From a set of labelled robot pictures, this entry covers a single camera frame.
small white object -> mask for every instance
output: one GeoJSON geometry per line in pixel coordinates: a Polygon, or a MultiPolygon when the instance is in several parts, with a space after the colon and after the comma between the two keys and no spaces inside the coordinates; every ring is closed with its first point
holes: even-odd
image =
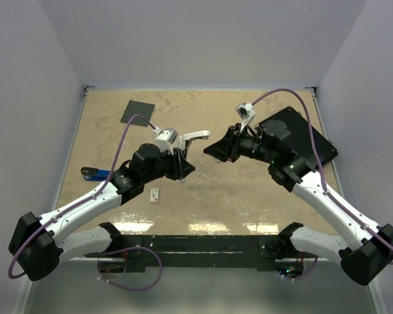
{"type": "Polygon", "coordinates": [[[158,188],[150,189],[150,203],[158,203],[159,202],[159,190],[158,188]]]}

black square board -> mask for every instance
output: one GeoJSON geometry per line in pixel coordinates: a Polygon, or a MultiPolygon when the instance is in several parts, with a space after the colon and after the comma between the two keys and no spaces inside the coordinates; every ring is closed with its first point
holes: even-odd
{"type": "MultiPolygon", "coordinates": [[[[125,112],[122,115],[121,122],[127,123],[132,116],[135,114],[140,114],[148,121],[151,119],[151,115],[155,110],[156,105],[152,103],[140,103],[139,101],[130,100],[126,106],[125,112]]],[[[141,118],[135,119],[132,124],[136,126],[147,126],[147,122],[141,118]]]]}

black base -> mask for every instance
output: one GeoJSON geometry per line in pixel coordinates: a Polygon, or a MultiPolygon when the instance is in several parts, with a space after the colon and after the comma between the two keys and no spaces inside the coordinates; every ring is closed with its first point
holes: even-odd
{"type": "MultiPolygon", "coordinates": [[[[14,256],[18,249],[33,234],[41,223],[32,213],[20,217],[9,244],[9,251],[14,256]]],[[[52,272],[60,262],[62,249],[57,248],[48,232],[43,230],[23,250],[18,263],[32,281],[40,280],[52,272]]]]}
{"type": "MultiPolygon", "coordinates": [[[[391,224],[382,227],[378,235],[393,246],[391,224]]],[[[358,250],[340,250],[339,255],[342,258],[341,266],[344,272],[362,286],[368,285],[393,260],[393,252],[375,237],[363,241],[363,246],[358,250]]]]}
{"type": "MultiPolygon", "coordinates": [[[[163,267],[185,268],[254,268],[257,271],[276,271],[277,235],[124,235],[124,247],[139,245],[153,250],[163,267]]],[[[281,254],[280,258],[297,258],[297,251],[281,254]]],[[[99,253],[86,257],[108,257],[99,253]]],[[[101,262],[102,269],[107,262],[101,262]]],[[[154,256],[146,251],[128,252],[127,272],[143,272],[157,267],[154,256]]]]}

table surface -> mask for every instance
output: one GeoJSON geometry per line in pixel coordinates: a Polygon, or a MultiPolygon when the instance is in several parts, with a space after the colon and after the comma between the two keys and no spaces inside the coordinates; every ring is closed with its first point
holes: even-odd
{"type": "MultiPolygon", "coordinates": [[[[107,274],[131,287],[157,276],[107,274]]],[[[128,292],[96,280],[95,260],[60,264],[35,281],[25,314],[376,314],[369,287],[352,281],[337,265],[319,261],[296,283],[277,273],[238,268],[164,268],[160,281],[144,292],[128,292]]]]}
{"type": "MultiPolygon", "coordinates": [[[[196,171],[186,183],[159,179],[145,186],[143,194],[85,224],[80,230],[112,222],[124,234],[277,234],[292,222],[329,234],[336,231],[308,204],[278,186],[267,164],[248,158],[236,163],[216,163],[202,153],[220,140],[230,125],[240,121],[235,107],[253,101],[261,90],[92,90],[87,95],[79,129],[58,200],[61,207],[86,194],[98,184],[85,181],[82,167],[109,169],[125,127],[121,117],[130,100],[156,105],[151,122],[174,128],[179,134],[210,130],[209,140],[195,141],[188,161],[196,171]],[[159,203],[150,203],[150,188],[159,189],[159,203]]],[[[311,93],[300,91],[312,119],[321,130],[311,93]]],[[[304,115],[298,100],[278,92],[255,107],[252,122],[264,120],[288,105],[304,115]]],[[[143,143],[155,143],[150,127],[132,126],[117,162],[131,158],[143,143]]],[[[328,183],[337,190],[331,165],[325,167],[328,183]]]]}

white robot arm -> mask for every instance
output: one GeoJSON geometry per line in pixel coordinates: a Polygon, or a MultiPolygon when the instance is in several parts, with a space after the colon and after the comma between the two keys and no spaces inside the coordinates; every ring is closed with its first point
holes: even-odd
{"type": "MultiPolygon", "coordinates": [[[[258,123],[254,130],[248,125],[255,115],[253,106],[242,104],[236,111],[243,123],[230,126],[223,139],[206,147],[204,153],[222,162],[235,162],[245,156],[268,163],[269,174],[276,183],[310,204],[339,233],[332,236],[293,223],[280,232],[276,245],[266,249],[276,250],[277,258],[291,251],[327,258],[340,264],[355,282],[368,285],[393,260],[393,252],[378,239],[383,238],[393,247],[393,227],[389,224],[379,226],[330,186],[323,186],[317,165],[309,159],[311,149],[310,152],[306,149],[308,124],[292,107],[258,123]],[[290,122],[296,127],[291,129],[290,122]]],[[[324,154],[330,151],[331,159],[336,157],[333,145],[316,130],[314,132],[315,140],[326,147],[324,154]]]]}
{"type": "Polygon", "coordinates": [[[122,242],[122,235],[110,223],[74,232],[100,214],[141,194],[148,182],[162,177],[184,180],[195,170],[186,160],[191,141],[211,135],[209,131],[185,134],[180,137],[179,147],[174,147],[178,137],[176,130],[155,128],[155,133],[158,146],[141,145],[130,161],[89,193],[40,217],[27,213],[20,218],[9,251],[15,257],[18,255],[19,265],[32,281],[48,275],[60,262],[70,258],[119,248],[117,242],[122,242]]]}

